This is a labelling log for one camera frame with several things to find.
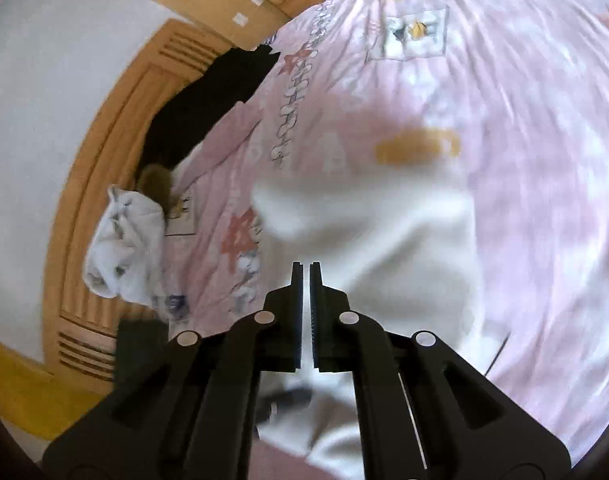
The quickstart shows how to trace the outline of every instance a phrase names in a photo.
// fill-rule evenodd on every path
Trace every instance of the pink blanket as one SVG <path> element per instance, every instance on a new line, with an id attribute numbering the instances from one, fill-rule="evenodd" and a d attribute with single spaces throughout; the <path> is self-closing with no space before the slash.
<path id="1" fill-rule="evenodd" d="M 327 0 L 272 46 L 227 144 L 219 125 L 204 141 L 219 160 L 190 185 L 196 234 L 167 238 L 189 325 L 209 335 L 262 306 L 261 173 L 351 174 L 401 133 L 449 132 L 487 323 L 511 334 L 489 378 L 577 461 L 609 423 L 609 0 Z"/>

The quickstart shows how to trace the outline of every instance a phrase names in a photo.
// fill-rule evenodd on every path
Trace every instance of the black garment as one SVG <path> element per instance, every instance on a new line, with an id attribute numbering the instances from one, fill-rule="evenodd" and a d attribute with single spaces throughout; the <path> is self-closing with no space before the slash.
<path id="1" fill-rule="evenodd" d="M 253 95 L 279 57 L 267 45 L 251 51 L 232 48 L 217 57 L 200 79 L 155 115 L 136 174 L 152 163 L 172 170 L 236 102 Z"/>

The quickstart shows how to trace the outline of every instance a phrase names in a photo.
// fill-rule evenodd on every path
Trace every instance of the yellow floor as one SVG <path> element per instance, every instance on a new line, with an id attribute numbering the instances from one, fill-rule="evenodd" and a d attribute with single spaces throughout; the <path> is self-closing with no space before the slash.
<path id="1" fill-rule="evenodd" d="M 53 440 L 101 399 L 0 344 L 0 417 L 21 430 Z"/>

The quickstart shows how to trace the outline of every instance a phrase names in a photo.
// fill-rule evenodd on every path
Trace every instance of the orange star print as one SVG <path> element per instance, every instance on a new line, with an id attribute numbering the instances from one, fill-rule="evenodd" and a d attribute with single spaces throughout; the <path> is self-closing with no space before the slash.
<path id="1" fill-rule="evenodd" d="M 296 64 L 301 59 L 306 59 L 313 52 L 310 49 L 305 48 L 306 43 L 302 44 L 302 47 L 295 54 L 287 54 L 284 56 L 284 67 L 278 72 L 278 75 L 287 72 L 291 74 L 293 69 L 296 67 Z"/>
<path id="2" fill-rule="evenodd" d="M 254 217 L 255 214 L 251 208 L 247 209 L 239 217 L 236 215 L 231 216 L 229 228 L 222 239 L 222 246 L 220 247 L 222 254 L 229 255 L 229 272 L 231 274 L 235 272 L 235 259 L 238 255 L 257 247 L 257 243 L 252 240 L 249 234 Z"/>

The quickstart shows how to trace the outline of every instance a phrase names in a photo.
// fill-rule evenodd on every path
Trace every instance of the crumpled white cloth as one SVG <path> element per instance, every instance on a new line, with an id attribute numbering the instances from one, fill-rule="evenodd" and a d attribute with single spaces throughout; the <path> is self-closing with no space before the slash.
<path id="1" fill-rule="evenodd" d="M 103 298 L 156 306 L 164 296 L 162 207 L 136 191 L 108 190 L 109 204 L 87 250 L 82 278 Z"/>
<path id="2" fill-rule="evenodd" d="M 289 270 L 301 261 L 309 291 L 309 263 L 320 261 L 325 285 L 345 291 L 353 310 L 389 332 L 435 332 L 485 371 L 500 342 L 483 336 L 473 200 L 449 164 L 305 179 L 280 174 L 261 179 L 252 200 L 268 265 Z M 288 283 L 282 279 L 273 285 Z M 303 300 L 302 367 L 264 374 L 260 394 L 311 388 L 312 402 L 279 411 L 258 431 L 338 478 L 361 479 L 353 380 L 313 369 L 309 294 Z"/>

